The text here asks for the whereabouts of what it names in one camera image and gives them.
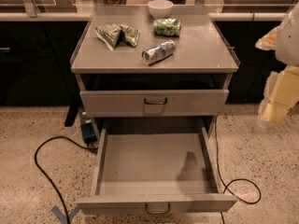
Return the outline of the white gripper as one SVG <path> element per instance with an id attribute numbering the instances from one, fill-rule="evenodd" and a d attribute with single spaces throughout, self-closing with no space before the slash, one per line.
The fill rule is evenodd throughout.
<path id="1" fill-rule="evenodd" d="M 255 47 L 275 50 L 278 26 L 260 38 Z M 283 121 L 289 111 L 299 102 L 299 66 L 287 65 L 280 73 L 272 71 L 266 80 L 263 99 L 258 109 L 258 125 L 272 128 Z"/>

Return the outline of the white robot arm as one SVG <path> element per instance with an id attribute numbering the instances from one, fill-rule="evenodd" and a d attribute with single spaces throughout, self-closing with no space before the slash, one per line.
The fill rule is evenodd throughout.
<path id="1" fill-rule="evenodd" d="M 299 102 L 299 3 L 255 47 L 273 50 L 276 59 L 286 64 L 283 71 L 270 73 L 259 106 L 258 125 L 270 128 L 281 122 Z"/>

